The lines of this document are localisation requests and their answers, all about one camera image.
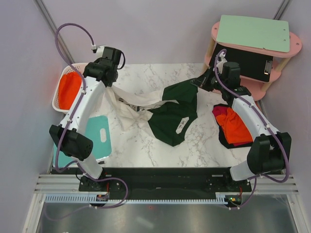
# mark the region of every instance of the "laundry basket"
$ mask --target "laundry basket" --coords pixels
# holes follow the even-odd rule
[[[74,63],[72,64],[78,71],[80,71],[81,73],[84,72],[84,69],[85,67],[87,66],[87,63]],[[58,87],[59,87],[59,83],[60,83],[60,80],[62,78],[62,76],[64,74],[68,74],[70,72],[73,72],[74,70],[70,67],[70,66],[67,66],[62,74],[60,75],[60,78],[59,78],[59,81],[58,81],[58,84],[57,84],[57,88],[55,90],[55,93],[54,93],[54,96],[53,96],[53,100],[52,100],[52,106],[53,106],[53,109],[55,109],[56,111],[58,112],[61,112],[61,113],[67,113],[69,112],[69,110],[65,110],[65,109],[60,109],[59,108],[59,103],[58,103]]]

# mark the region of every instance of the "white wall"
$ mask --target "white wall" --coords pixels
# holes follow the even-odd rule
[[[263,99],[269,120],[292,137],[291,173],[311,222],[311,1],[293,1],[282,20],[302,40],[302,51],[287,64]]]
[[[124,51],[128,64],[201,63],[221,15],[273,18],[282,0],[43,0],[57,26],[86,27],[97,45]],[[62,31],[75,62],[94,60],[79,29]]]
[[[51,100],[63,67],[32,0],[0,2],[0,232],[21,232],[52,150]]]

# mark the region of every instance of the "mint green board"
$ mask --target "mint green board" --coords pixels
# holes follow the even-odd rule
[[[108,118],[106,116],[92,117],[88,120],[86,125],[85,136],[93,141],[92,154],[96,159],[103,159],[111,154],[111,140],[109,133]],[[54,158],[53,164],[55,165],[56,145],[54,144]],[[58,166],[64,167],[72,159],[64,155],[63,152],[59,153]]]
[[[217,42],[289,52],[288,22],[245,16],[222,16]]]

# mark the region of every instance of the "white cloth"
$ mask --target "white cloth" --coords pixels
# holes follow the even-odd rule
[[[164,89],[137,95],[115,86],[106,88],[107,97],[118,114],[123,130],[126,131],[137,121],[138,126],[151,136],[154,135],[148,125],[148,120],[153,114],[147,110],[158,108],[166,102],[178,103],[175,100],[162,101],[163,91]]]

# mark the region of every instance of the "marble surface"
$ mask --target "marble surface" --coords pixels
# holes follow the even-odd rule
[[[115,86],[132,93],[147,93],[200,75],[202,64],[126,65],[119,71]],[[199,89],[198,118],[188,128],[185,141],[172,147],[149,136],[134,124],[122,131],[114,109],[105,96],[91,117],[106,115],[112,153],[108,167],[220,167],[246,160],[249,148],[227,149],[218,140],[213,105],[225,103],[216,93]]]

